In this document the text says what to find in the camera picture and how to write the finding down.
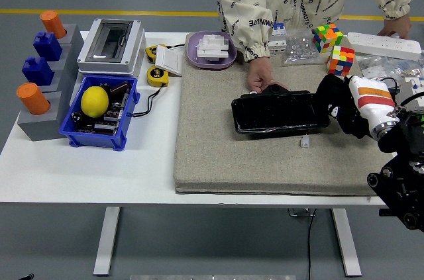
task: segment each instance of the gray mat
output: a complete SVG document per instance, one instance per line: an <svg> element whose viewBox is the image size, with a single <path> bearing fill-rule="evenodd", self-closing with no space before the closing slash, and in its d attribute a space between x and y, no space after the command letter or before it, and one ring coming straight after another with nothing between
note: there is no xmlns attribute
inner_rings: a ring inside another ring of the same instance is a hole
<svg viewBox="0 0 424 280"><path fill-rule="evenodd" d="M343 46L350 46L344 40ZM325 64L282 65L271 58L274 77L292 90L316 92ZM371 138L344 134L337 122L311 134L252 140L237 134L231 101L248 93L247 65L207 71L185 59L174 171L178 193L374 195L366 177L392 157ZM352 72L360 74L354 63Z"/></svg>

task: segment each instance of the blue plastic bin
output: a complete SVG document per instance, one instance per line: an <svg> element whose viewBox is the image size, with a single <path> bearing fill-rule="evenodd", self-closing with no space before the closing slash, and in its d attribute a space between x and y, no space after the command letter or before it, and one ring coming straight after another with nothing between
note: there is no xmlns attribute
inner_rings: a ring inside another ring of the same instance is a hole
<svg viewBox="0 0 424 280"><path fill-rule="evenodd" d="M114 87L124 81L128 81L130 83L131 90L121 121L118 125L116 135L76 132L76 127L71 119L71 114L76 111L81 111L81 98L84 91L91 86L99 86L101 84L107 84ZM134 107L140 99L140 93L137 93L136 85L137 79L132 77L86 75L82 80L74 102L60 126L59 133L68 137L70 146L99 146L103 148L112 148L115 151L124 150L125 144L127 143L127 130L133 115Z"/></svg>

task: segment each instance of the gray box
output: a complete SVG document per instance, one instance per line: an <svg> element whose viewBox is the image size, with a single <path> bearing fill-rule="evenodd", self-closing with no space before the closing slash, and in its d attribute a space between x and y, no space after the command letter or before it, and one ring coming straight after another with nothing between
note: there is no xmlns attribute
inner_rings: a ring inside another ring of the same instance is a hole
<svg viewBox="0 0 424 280"><path fill-rule="evenodd" d="M52 83L39 86L50 102L50 109L43 115L32 115L21 109L18 125L32 141L65 138L59 133L60 125L70 108L70 100L78 76L77 57L83 46L83 38L76 24L64 24L66 35L58 39L62 54L58 61L49 61L54 71Z"/></svg>
<svg viewBox="0 0 424 280"><path fill-rule="evenodd" d="M141 21L95 19L78 56L79 71L137 77L145 48Z"/></svg>
<svg viewBox="0 0 424 280"><path fill-rule="evenodd" d="M59 133L60 125L68 111L62 92L44 93L50 102L50 109L42 115L33 115L27 109L21 109L18 125L32 141L65 138Z"/></svg>

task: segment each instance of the hand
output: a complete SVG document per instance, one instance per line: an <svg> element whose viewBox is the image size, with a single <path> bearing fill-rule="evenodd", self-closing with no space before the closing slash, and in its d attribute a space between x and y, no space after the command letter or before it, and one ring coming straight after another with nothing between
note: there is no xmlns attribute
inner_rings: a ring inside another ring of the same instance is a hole
<svg viewBox="0 0 424 280"><path fill-rule="evenodd" d="M255 58L249 62L247 85L251 91L261 93L265 88L267 88L267 86L275 83L287 88L287 86L282 83L278 83L272 77L272 66L268 57Z"/></svg>
<svg viewBox="0 0 424 280"><path fill-rule="evenodd" d="M395 20L384 20L384 28L377 34L380 36L391 36L395 33L399 33L400 38L408 38L409 30L411 29L412 23L409 18L409 14L395 19Z"/></svg>

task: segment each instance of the lemon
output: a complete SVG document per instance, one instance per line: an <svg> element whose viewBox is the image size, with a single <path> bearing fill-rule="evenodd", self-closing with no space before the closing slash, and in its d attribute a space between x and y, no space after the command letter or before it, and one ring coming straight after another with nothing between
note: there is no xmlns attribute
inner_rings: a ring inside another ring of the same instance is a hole
<svg viewBox="0 0 424 280"><path fill-rule="evenodd" d="M109 106L109 98L106 90L100 86L87 88L81 98L81 110L91 118L99 118L106 112Z"/></svg>

